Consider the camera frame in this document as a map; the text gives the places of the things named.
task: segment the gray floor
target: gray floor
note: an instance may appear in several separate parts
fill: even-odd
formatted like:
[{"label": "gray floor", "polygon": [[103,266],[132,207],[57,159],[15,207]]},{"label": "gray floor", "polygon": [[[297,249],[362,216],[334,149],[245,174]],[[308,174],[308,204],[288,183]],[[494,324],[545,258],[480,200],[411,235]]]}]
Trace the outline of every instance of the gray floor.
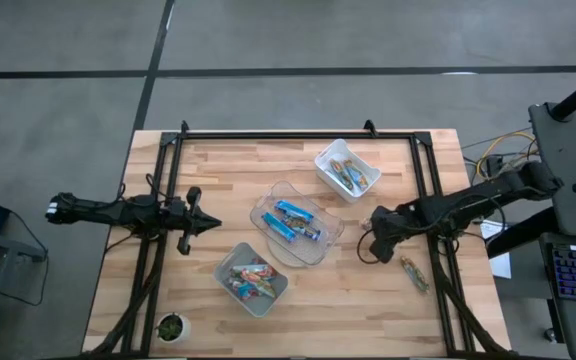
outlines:
[{"label": "gray floor", "polygon": [[[163,0],[0,0],[0,71],[146,69]],[[576,0],[178,0],[161,68],[576,65]],[[142,79],[0,80],[0,204],[50,249],[44,304],[5,301],[0,359],[76,354],[107,228],[43,218],[58,191],[111,199]],[[463,144],[529,126],[576,74],[160,79],[144,127],[457,128]],[[499,147],[516,151],[518,139]],[[467,149],[476,158],[485,145]],[[544,204],[509,207],[519,221]],[[32,285],[42,268],[19,265]],[[545,304],[502,296],[513,348],[566,357],[541,338]]]}]

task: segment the clear plastic container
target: clear plastic container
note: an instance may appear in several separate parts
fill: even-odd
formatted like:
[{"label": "clear plastic container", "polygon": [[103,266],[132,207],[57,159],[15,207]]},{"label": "clear plastic container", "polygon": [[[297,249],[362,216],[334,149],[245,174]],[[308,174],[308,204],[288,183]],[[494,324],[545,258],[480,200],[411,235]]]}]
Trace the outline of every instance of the clear plastic container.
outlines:
[{"label": "clear plastic container", "polygon": [[[269,212],[278,219],[281,219],[283,214],[275,210],[275,204],[279,200],[288,201],[313,214],[314,219],[311,226],[321,231],[319,239],[315,241],[304,235],[297,234],[294,241],[288,242],[288,240],[272,230],[262,219],[262,216],[266,212]],[[257,225],[274,244],[286,250],[286,252],[306,266],[319,264],[344,231],[344,223],[340,218],[325,212],[324,209],[308,200],[308,198],[300,194],[286,181],[276,183],[270,191],[257,202],[257,205],[250,212],[250,220],[253,224]],[[284,262],[281,257],[278,257],[278,260]],[[295,264],[286,263],[286,265],[294,266]]]},{"label": "clear plastic container", "polygon": [[253,263],[253,260],[261,260],[261,264],[267,264],[259,254],[253,250],[253,248],[247,243],[239,243],[235,246],[228,255],[217,265],[213,276],[215,280],[223,286],[224,289],[237,300],[249,313],[255,317],[264,317],[270,308],[277,302],[277,299],[284,293],[288,287],[288,278],[277,272],[277,276],[270,281],[270,284],[275,289],[277,293],[276,298],[271,298],[268,296],[253,296],[250,299],[243,301],[235,294],[235,291],[228,284],[228,278],[230,277],[230,269],[237,265],[249,265]]}]

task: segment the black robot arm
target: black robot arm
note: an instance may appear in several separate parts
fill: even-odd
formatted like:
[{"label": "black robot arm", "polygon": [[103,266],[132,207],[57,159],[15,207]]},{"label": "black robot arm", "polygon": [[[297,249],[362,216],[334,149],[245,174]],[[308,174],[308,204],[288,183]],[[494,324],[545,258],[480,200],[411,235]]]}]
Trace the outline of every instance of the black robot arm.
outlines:
[{"label": "black robot arm", "polygon": [[111,226],[123,226],[132,234],[152,239],[161,230],[183,230],[177,249],[188,255],[188,237],[221,225],[221,221],[204,214],[199,207],[201,189],[191,187],[186,202],[173,197],[159,202],[155,195],[137,195],[112,202],[78,199],[71,193],[59,193],[50,200],[46,218],[53,224],[87,221]]},{"label": "black robot arm", "polygon": [[419,198],[394,211],[378,206],[370,218],[375,241],[370,252],[387,263],[398,243],[426,232],[450,238],[480,216],[519,199],[549,199],[561,187],[548,167],[528,162],[519,169],[500,174],[468,189],[446,195]]}]

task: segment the black cable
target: black cable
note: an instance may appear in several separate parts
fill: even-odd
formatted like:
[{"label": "black cable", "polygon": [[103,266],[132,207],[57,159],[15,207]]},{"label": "black cable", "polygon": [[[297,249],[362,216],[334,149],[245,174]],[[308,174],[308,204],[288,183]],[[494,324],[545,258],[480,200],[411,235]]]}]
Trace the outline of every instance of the black cable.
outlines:
[{"label": "black cable", "polygon": [[[111,201],[111,202],[109,202],[109,203],[107,203],[107,204],[103,204],[103,205],[95,205],[95,206],[88,207],[88,211],[103,210],[103,209],[107,209],[107,208],[109,208],[109,207],[117,204],[119,201],[121,201],[121,200],[124,199],[124,193],[125,193],[125,192],[126,192],[126,184],[122,182],[121,185],[119,186],[119,194],[117,195],[117,197],[116,197],[113,201]],[[65,202],[65,203],[68,204],[70,207],[78,206],[78,207],[85,208],[84,206],[77,205],[77,204],[75,204],[75,203],[73,202],[73,200],[74,200],[74,201],[77,201],[77,197],[75,197],[74,195],[69,194],[72,199],[67,199],[65,195],[66,195],[66,194],[64,194],[64,193],[59,193],[59,194],[58,194],[58,196],[59,196],[59,198],[61,199],[61,201]]]},{"label": "black cable", "polygon": [[470,175],[470,179],[468,179],[470,181],[470,186],[472,186],[476,177],[477,177],[477,166],[475,166],[475,170],[472,172],[472,175]]},{"label": "black cable", "polygon": [[[454,238],[452,238],[452,239],[444,239],[444,243],[447,243],[447,240],[452,240],[453,242],[455,242],[455,241],[457,242],[457,246],[455,247],[455,250],[454,250],[454,252],[455,252],[455,254],[456,254],[457,251],[459,250],[459,245],[460,245],[460,243],[459,243],[459,238],[458,238],[458,237],[454,237]],[[439,251],[439,248],[437,248],[437,252],[438,252],[440,255],[447,256],[446,254],[444,254],[444,253],[442,253],[441,251]]]},{"label": "black cable", "polygon": [[528,145],[528,152],[526,153],[526,161],[530,160],[530,150],[532,149],[532,145],[537,141],[537,139],[533,140],[530,145]]},{"label": "black cable", "polygon": [[28,227],[28,224],[26,224],[24,219],[22,219],[21,216],[19,216],[19,214],[17,214],[16,212],[14,212],[12,210],[10,211],[10,213],[13,214],[21,222],[21,224],[26,228],[26,230],[28,231],[30,236],[35,240],[37,245],[39,245],[39,247],[41,247],[41,249],[44,251],[43,260],[46,261],[46,269],[44,271],[44,277],[43,277],[43,280],[41,282],[41,292],[39,294],[39,300],[37,302],[30,302],[26,299],[22,299],[18,296],[10,295],[10,294],[7,294],[7,293],[2,292],[2,291],[0,291],[0,295],[7,297],[7,298],[10,298],[10,299],[13,299],[13,300],[17,300],[17,301],[22,302],[26,305],[39,306],[44,301],[44,290],[46,289],[46,279],[48,278],[48,271],[49,271],[49,266],[50,266],[50,258],[48,257],[48,249],[46,249],[44,244],[41,241],[39,241],[39,239],[37,238],[35,233],[33,233],[32,230],[30,230],[30,228]]},{"label": "black cable", "polygon": [[116,243],[114,243],[114,244],[112,244],[112,245],[108,246],[108,247],[106,248],[106,250],[104,251],[104,254],[108,253],[108,251],[110,251],[110,249],[112,249],[112,248],[114,248],[115,246],[117,246],[117,245],[121,244],[122,242],[124,242],[124,241],[126,241],[126,240],[130,239],[130,238],[131,238],[131,237],[133,237],[133,236],[134,236],[134,234],[130,234],[130,235],[126,236],[125,238],[123,238],[123,239],[121,239],[121,240],[117,241]]},{"label": "black cable", "polygon": [[151,189],[153,189],[159,195],[163,196],[164,199],[166,200],[172,199],[172,197],[166,195],[161,190],[159,190],[159,186],[155,186],[155,179],[152,177],[152,174],[146,174],[146,182],[148,183],[148,185],[150,185]]},{"label": "black cable", "polygon": [[530,129],[531,129],[531,127],[527,127],[527,128],[523,128],[523,129],[511,131],[511,132],[506,133],[506,134],[503,134],[503,135],[495,136],[494,138],[490,138],[490,139],[478,141],[478,142],[476,142],[476,143],[474,143],[474,144],[469,144],[469,145],[466,145],[466,146],[462,146],[462,147],[461,147],[461,150],[463,150],[463,149],[468,149],[468,148],[473,147],[473,146],[485,144],[485,143],[487,143],[487,142],[495,141],[495,140],[499,139],[500,137],[504,137],[504,136],[507,136],[507,135],[514,134],[514,133],[516,133],[516,132],[526,131],[526,130],[530,130]]},{"label": "black cable", "polygon": [[359,238],[359,241],[357,242],[357,257],[359,258],[359,260],[361,260],[362,263],[368,264],[368,265],[374,265],[374,264],[379,262],[379,259],[374,260],[374,261],[368,261],[368,260],[364,259],[363,257],[361,257],[361,253],[359,252],[359,248],[361,247],[361,243],[364,241],[364,238],[366,237],[366,235],[370,234],[371,232],[372,232],[372,229],[366,231],[363,235],[361,235],[361,237]]},{"label": "black cable", "polygon": [[478,237],[478,238],[480,238],[481,240],[483,240],[484,242],[486,241],[486,238],[483,237],[483,236],[481,236],[481,235],[479,235],[479,234],[471,233],[471,232],[468,232],[468,231],[462,231],[461,233],[462,233],[462,234],[465,234],[465,235],[470,235],[470,236]]},{"label": "black cable", "polygon": [[497,210],[499,210],[499,214],[501,215],[501,231],[499,231],[497,234],[491,236],[488,239],[485,239],[483,237],[481,237],[482,239],[484,239],[484,241],[486,242],[486,246],[490,245],[491,242],[493,242],[494,240],[496,240],[501,234],[503,234],[504,231],[506,231],[506,225],[508,224],[506,222],[506,214],[504,213],[504,209],[501,208],[501,206],[499,205],[498,202],[493,200],[493,203],[496,205]]}]

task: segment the wooden tabletop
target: wooden tabletop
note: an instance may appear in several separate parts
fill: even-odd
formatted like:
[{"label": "wooden tabletop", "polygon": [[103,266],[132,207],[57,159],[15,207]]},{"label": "wooden tabletop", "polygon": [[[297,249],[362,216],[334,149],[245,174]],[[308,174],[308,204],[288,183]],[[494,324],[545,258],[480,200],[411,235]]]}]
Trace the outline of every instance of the wooden tabletop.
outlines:
[{"label": "wooden tabletop", "polygon": [[[469,186],[455,130],[431,130],[445,193]],[[154,171],[160,131],[135,133],[124,176],[126,196],[149,193],[144,180]],[[330,140],[184,141],[176,194],[200,186],[200,206],[223,225],[192,237],[189,256],[177,250],[178,233],[169,235],[158,320],[179,312],[191,321],[190,338],[166,345],[152,340],[151,356],[440,356],[445,355],[434,286],[419,293],[399,261],[365,265],[355,247],[359,222],[377,205],[394,208],[418,197],[406,140],[348,140],[352,151],[382,171],[379,181],[357,203],[346,203],[315,174],[313,159]],[[167,179],[165,166],[164,184]],[[430,177],[425,174],[432,193]],[[290,182],[317,205],[344,220],[345,231],[316,267],[290,268],[269,252],[265,235],[249,214],[278,181]],[[472,226],[469,231],[479,233]],[[127,231],[113,230],[109,244]],[[289,279],[288,289],[266,317],[252,317],[213,279],[215,266],[233,246],[250,244]],[[369,257],[365,241],[364,255]],[[84,350],[94,348],[125,310],[138,253],[129,240],[105,257],[86,331]],[[395,258],[411,258],[432,281],[425,236],[396,247]],[[486,250],[480,239],[464,236],[457,253],[466,301],[502,346],[510,343]],[[139,321],[143,322],[143,312]],[[450,314],[459,339],[457,316]],[[141,333],[138,321],[136,334]]]}]

